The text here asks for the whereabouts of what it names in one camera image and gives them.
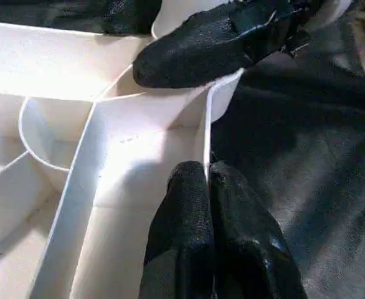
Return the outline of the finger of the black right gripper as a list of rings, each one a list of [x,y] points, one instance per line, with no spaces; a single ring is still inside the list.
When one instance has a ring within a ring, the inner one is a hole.
[[[103,33],[116,36],[148,36],[162,0],[95,1]]]
[[[146,88],[198,87],[274,52],[291,54],[308,42],[303,27],[322,4],[231,1],[197,12],[138,54],[133,79]]]

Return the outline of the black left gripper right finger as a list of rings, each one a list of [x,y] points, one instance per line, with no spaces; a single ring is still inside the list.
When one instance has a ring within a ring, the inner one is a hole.
[[[280,226],[244,175],[219,161],[209,173],[219,298],[306,298]]]

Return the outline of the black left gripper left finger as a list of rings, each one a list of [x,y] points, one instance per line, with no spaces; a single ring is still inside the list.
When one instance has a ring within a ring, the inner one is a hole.
[[[149,227],[140,298],[214,298],[214,229],[204,168],[179,163]]]

